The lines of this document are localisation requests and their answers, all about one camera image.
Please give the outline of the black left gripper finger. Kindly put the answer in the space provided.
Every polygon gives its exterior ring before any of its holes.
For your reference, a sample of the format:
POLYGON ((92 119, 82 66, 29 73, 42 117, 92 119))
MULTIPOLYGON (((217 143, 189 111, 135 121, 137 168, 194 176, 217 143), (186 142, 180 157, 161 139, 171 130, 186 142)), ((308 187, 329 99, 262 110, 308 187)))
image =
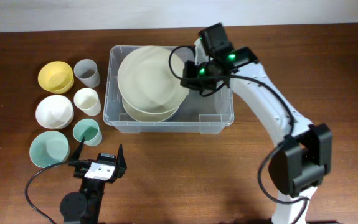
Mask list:
POLYGON ((117 171, 126 171, 127 170, 125 157, 123 155, 123 146, 121 144, 119 146, 118 154, 116 157, 116 170, 117 171))
POLYGON ((82 140, 80 141, 79 146, 76 148, 76 150, 72 153, 72 155, 69 158, 69 162, 75 162, 78 161, 84 146, 84 142, 85 142, 85 137, 82 138, 82 140))

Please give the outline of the mint green bowl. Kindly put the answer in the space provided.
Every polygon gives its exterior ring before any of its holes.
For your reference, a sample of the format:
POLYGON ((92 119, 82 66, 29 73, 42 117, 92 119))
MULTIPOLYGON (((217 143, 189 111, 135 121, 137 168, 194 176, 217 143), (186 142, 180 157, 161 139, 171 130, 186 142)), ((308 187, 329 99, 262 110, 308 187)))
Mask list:
POLYGON ((38 135, 29 148, 30 160, 37 167, 66 161, 70 154, 68 139, 58 131, 46 131, 38 135))

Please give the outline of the beige plate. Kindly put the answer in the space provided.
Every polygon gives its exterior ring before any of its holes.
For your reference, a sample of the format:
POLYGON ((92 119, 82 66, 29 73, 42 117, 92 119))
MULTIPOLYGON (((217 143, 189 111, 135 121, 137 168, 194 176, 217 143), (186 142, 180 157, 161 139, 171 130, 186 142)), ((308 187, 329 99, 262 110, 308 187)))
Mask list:
POLYGON ((179 106, 189 94, 180 84, 184 62, 159 46, 140 47, 123 59, 118 70, 122 97, 136 109, 159 114, 179 106))
POLYGON ((129 103, 122 99, 123 108, 126 113, 132 117, 134 120, 139 122, 163 122, 170 119, 177 112, 179 107, 176 107, 175 110, 170 112, 165 112, 161 114, 147 114, 144 112, 140 112, 139 110, 132 107, 129 103))

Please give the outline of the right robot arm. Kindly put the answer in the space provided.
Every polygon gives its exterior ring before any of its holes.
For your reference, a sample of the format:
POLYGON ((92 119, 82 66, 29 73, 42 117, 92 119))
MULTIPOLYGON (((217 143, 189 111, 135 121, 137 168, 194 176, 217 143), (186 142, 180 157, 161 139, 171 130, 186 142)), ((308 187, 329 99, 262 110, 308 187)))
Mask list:
POLYGON ((271 137, 274 148, 257 173, 261 191, 276 203, 270 223, 306 223, 311 197, 331 171, 331 130, 297 112, 250 48, 199 37, 189 49, 195 60, 185 64, 181 85, 203 97, 230 88, 271 137))

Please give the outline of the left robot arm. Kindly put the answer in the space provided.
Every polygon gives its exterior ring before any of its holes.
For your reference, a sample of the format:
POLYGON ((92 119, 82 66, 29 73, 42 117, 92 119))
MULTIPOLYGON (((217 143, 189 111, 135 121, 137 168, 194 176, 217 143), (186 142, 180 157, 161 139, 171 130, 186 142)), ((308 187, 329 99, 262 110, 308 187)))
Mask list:
POLYGON ((127 170, 123 146, 119 146, 117 155, 99 153, 95 160, 81 160, 84 142, 81 140, 68 159, 68 165, 75 168, 73 176, 82 183, 78 191, 68 193, 60 203, 64 223, 97 223, 105 185, 121 178, 127 170))

